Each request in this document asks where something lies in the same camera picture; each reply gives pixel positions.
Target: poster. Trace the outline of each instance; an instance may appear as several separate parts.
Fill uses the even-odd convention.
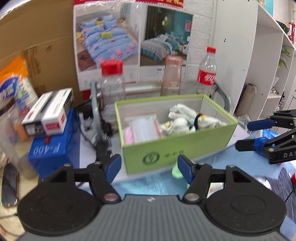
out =
[[[126,83],[161,81],[165,58],[183,58],[185,77],[193,14],[134,1],[74,5],[74,52],[79,89],[101,78],[101,63],[121,60]]]

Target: red bottle cap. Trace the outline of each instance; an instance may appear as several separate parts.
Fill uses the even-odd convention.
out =
[[[107,60],[101,63],[102,75],[122,74],[123,64],[120,60]]]
[[[207,47],[207,52],[216,53],[216,49],[213,47]]]

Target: metal screw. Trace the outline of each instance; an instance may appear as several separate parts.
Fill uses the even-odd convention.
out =
[[[118,200],[118,195],[115,193],[107,193],[104,195],[104,199],[108,202],[114,202],[116,200]]]
[[[196,202],[200,197],[196,193],[187,193],[184,198],[190,202]]]

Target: red tag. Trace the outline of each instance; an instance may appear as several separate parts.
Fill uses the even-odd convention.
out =
[[[62,118],[61,118],[61,122],[62,124],[64,123],[64,120],[65,120],[65,115],[63,114]]]
[[[48,124],[45,124],[45,128],[47,130],[59,129],[59,123],[56,122],[56,123],[48,123]]]
[[[28,119],[31,118],[31,116],[33,115],[33,113],[34,113],[34,111],[32,111],[32,112],[29,114]]]
[[[30,111],[30,108],[26,108],[26,109],[24,109],[24,110],[21,110],[21,111],[20,111],[20,115],[21,115],[21,116],[26,116],[26,115],[29,113],[29,111]]]
[[[216,74],[208,73],[202,70],[198,71],[197,82],[204,85],[214,85]]]

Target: blue bedspread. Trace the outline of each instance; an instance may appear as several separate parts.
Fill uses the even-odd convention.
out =
[[[141,43],[141,55],[152,58],[158,64],[167,55],[174,55],[175,51],[180,51],[180,45],[177,41],[169,38],[165,42],[159,38],[153,38]]]
[[[84,45],[97,68],[100,68],[100,64],[106,60],[124,60],[128,56],[138,53],[139,48],[127,35],[127,31],[115,27],[105,29],[104,32],[112,32],[112,37],[101,38],[101,32],[95,32],[84,41]]]

